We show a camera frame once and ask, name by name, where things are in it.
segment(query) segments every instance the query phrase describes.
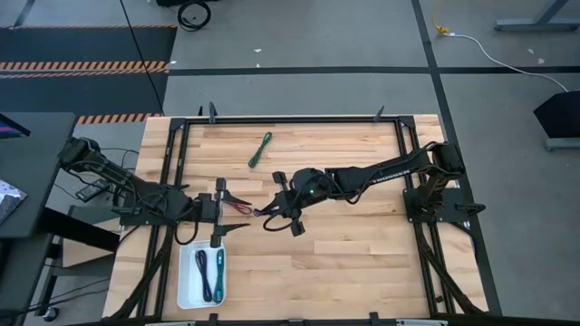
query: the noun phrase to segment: orange striped tape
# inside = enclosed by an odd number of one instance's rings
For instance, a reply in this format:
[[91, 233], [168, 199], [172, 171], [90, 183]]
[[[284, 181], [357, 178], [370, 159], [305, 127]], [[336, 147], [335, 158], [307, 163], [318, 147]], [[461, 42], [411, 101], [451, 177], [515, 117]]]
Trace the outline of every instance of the orange striped tape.
[[130, 114], [102, 114], [92, 116], [80, 116], [77, 124], [99, 124], [99, 123], [122, 123], [122, 122], [143, 122], [148, 117], [160, 117], [160, 113], [130, 113]]
[[[178, 28], [174, 24], [155, 24], [155, 25], [131, 25], [132, 28]], [[105, 26], [87, 26], [87, 25], [57, 25], [57, 26], [7, 26], [6, 28], [22, 29], [22, 28], [129, 28], [128, 25], [105, 25]]]
[[118, 62], [0, 62], [0, 71], [70, 71], [70, 70], [109, 70], [109, 69], [167, 69], [164, 61], [118, 61]]
[[[150, 69], [149, 72], [169, 73], [168, 69]], [[78, 76], [104, 76], [120, 75], [132, 73], [146, 73], [144, 69], [124, 70], [124, 71], [107, 71], [107, 72], [47, 72], [47, 73], [21, 73], [21, 74], [0, 74], [0, 79], [19, 79], [19, 78], [52, 78], [52, 77], [78, 77]]]

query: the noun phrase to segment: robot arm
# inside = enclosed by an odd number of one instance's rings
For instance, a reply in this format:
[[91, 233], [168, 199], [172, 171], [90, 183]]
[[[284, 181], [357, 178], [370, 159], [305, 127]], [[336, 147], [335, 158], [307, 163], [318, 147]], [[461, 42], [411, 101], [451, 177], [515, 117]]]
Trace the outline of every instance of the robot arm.
[[126, 200], [132, 200], [130, 205], [116, 209], [122, 225], [177, 225], [183, 221], [211, 223], [214, 225], [210, 241], [212, 247], [219, 247], [221, 237], [227, 232], [249, 225], [220, 224], [221, 199], [229, 195], [226, 180], [222, 177], [217, 179], [213, 197], [202, 193], [191, 198], [183, 192], [187, 186], [171, 187], [145, 181], [109, 161], [92, 139], [69, 139], [59, 159], [64, 171], [92, 172], [129, 194]]
[[[305, 232], [299, 220], [304, 208], [326, 199], [345, 200], [354, 205], [370, 186], [412, 173], [425, 173], [430, 179], [418, 187], [413, 202], [416, 209], [436, 217], [442, 209], [441, 191], [449, 181], [459, 178], [464, 172], [457, 146], [434, 142], [366, 168], [327, 168], [324, 172], [314, 168], [301, 169], [294, 173], [290, 188], [286, 185], [284, 172], [275, 172], [274, 181], [281, 185], [282, 191], [275, 194], [272, 203], [254, 213], [256, 216], [270, 216], [264, 225], [266, 231], [291, 227], [293, 235], [298, 236]], [[267, 223], [276, 216], [290, 218], [291, 222], [282, 228], [269, 228]]]

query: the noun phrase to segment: white tray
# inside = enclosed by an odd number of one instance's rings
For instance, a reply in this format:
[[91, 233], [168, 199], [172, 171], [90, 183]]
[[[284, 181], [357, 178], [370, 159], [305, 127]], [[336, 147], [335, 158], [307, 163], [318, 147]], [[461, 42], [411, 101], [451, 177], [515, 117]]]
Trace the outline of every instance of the white tray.
[[[217, 255], [219, 249], [224, 249], [224, 300], [221, 303], [205, 302], [203, 300], [201, 274], [196, 263], [196, 251], [203, 249], [208, 256], [208, 282], [213, 294], [218, 280]], [[217, 307], [226, 300], [226, 248], [222, 244], [219, 248], [209, 246], [209, 241], [194, 241], [183, 245], [179, 249], [179, 279], [178, 279], [178, 306], [181, 309], [198, 309]]]

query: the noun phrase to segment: gray floor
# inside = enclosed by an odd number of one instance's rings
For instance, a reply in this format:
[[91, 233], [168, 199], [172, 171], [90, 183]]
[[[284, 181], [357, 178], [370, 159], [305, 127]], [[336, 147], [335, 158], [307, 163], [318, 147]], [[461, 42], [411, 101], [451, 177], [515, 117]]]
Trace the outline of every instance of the gray floor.
[[[133, 24], [174, 24], [175, 14], [146, 0], [124, 0]], [[519, 66], [580, 65], [580, 33], [498, 34], [495, 19], [525, 18], [545, 0], [442, 1], [437, 23], [478, 38], [497, 59]], [[0, 25], [13, 24], [25, 0], [4, 0]], [[440, 67], [493, 66], [467, 40], [435, 36], [431, 14], [438, 1], [421, 0]], [[173, 69], [315, 66], [414, 66], [427, 62], [411, 2], [407, 0], [222, 0], [210, 3], [206, 29], [178, 31]], [[580, 17], [580, 1], [559, 15]], [[126, 24], [117, 0], [36, 0], [25, 24]], [[580, 75], [552, 75], [570, 90]], [[559, 89], [524, 75], [443, 75], [480, 215], [504, 314], [580, 320], [580, 151], [543, 150], [544, 132], [532, 111]], [[429, 75], [299, 74], [170, 77], [168, 115], [196, 114], [214, 101], [221, 115], [439, 113]], [[75, 135], [102, 147], [136, 149], [142, 124], [81, 126]], [[120, 153], [107, 153], [119, 160]], [[130, 158], [128, 164], [134, 164]], [[74, 179], [59, 185], [75, 191]], [[106, 198], [100, 198], [102, 204]], [[50, 206], [65, 211], [74, 201], [60, 189]], [[67, 278], [55, 293], [91, 279]], [[58, 324], [93, 321], [104, 296], [64, 305]], [[38, 318], [27, 324], [42, 324]]]

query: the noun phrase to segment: wooden table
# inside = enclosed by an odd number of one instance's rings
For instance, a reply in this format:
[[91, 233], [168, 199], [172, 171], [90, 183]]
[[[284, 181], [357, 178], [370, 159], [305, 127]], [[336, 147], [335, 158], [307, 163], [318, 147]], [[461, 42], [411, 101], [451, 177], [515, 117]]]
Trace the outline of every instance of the wooden table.
[[[421, 145], [443, 141], [436, 115], [414, 118]], [[160, 180], [169, 121], [147, 121], [136, 170], [146, 180]], [[268, 131], [274, 137], [257, 167], [250, 169], [247, 162]], [[177, 153], [178, 140], [174, 148]], [[225, 177], [234, 196], [262, 208], [279, 191], [272, 172], [281, 170], [290, 178], [300, 168], [364, 167], [399, 155], [394, 127], [386, 123], [195, 125], [189, 132], [182, 183], [195, 197], [198, 192], [213, 193], [216, 177]], [[169, 180], [175, 174], [173, 161]], [[368, 319], [369, 312], [378, 312], [381, 318], [428, 317], [417, 245], [401, 195], [404, 187], [402, 178], [394, 179], [371, 187], [356, 206], [328, 200], [308, 207], [302, 217], [306, 233], [299, 237], [292, 237], [289, 230], [266, 232], [263, 217], [244, 217], [225, 208], [223, 224], [251, 223], [223, 239], [226, 301], [215, 309], [178, 307], [179, 246], [174, 244], [163, 320], [206, 321], [212, 312], [222, 321]], [[179, 237], [189, 238], [192, 230], [193, 225], [181, 225]], [[211, 225], [201, 225], [197, 240], [209, 239], [210, 232]], [[150, 228], [142, 226], [123, 242], [103, 316], [115, 312], [141, 278], [149, 236]], [[486, 310], [469, 237], [440, 224], [440, 238], [449, 273]], [[432, 269], [431, 273], [439, 295], [439, 278]], [[157, 280], [151, 284], [147, 314], [153, 312]]]

